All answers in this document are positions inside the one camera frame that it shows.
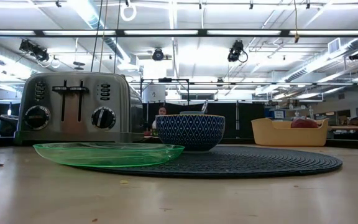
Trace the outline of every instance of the plate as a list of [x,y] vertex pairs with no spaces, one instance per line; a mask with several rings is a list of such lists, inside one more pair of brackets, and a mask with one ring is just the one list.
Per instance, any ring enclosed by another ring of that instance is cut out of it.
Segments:
[[70,166],[131,167],[161,164],[176,159],[183,146],[144,143],[68,142],[33,145],[51,161]]

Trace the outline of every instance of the round black placemat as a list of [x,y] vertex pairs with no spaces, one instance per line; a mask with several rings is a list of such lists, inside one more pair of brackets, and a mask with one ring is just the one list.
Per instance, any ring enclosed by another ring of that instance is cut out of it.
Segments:
[[313,152],[219,146],[204,154],[183,153],[160,165],[85,169],[150,177],[256,178],[321,174],[341,166],[341,160]]

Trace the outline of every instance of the stainless steel toaster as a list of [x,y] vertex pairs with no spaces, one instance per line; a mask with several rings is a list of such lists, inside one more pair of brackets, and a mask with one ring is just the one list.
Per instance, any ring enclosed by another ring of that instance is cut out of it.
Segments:
[[143,138],[139,94],[121,75],[40,73],[25,83],[15,142]]

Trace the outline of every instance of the toaster knob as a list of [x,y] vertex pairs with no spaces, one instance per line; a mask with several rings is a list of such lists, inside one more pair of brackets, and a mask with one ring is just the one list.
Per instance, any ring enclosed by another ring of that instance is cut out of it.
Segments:
[[41,130],[49,122],[49,110],[43,106],[33,106],[25,112],[24,122],[34,130]]
[[116,114],[112,109],[102,106],[93,112],[92,124],[97,128],[111,129],[116,124]]

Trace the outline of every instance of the blue patterned bowl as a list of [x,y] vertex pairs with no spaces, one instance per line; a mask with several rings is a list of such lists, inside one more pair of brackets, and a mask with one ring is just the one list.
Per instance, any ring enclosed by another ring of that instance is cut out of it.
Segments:
[[164,144],[185,146],[185,151],[208,151],[223,137],[224,117],[206,114],[156,116],[158,137]]

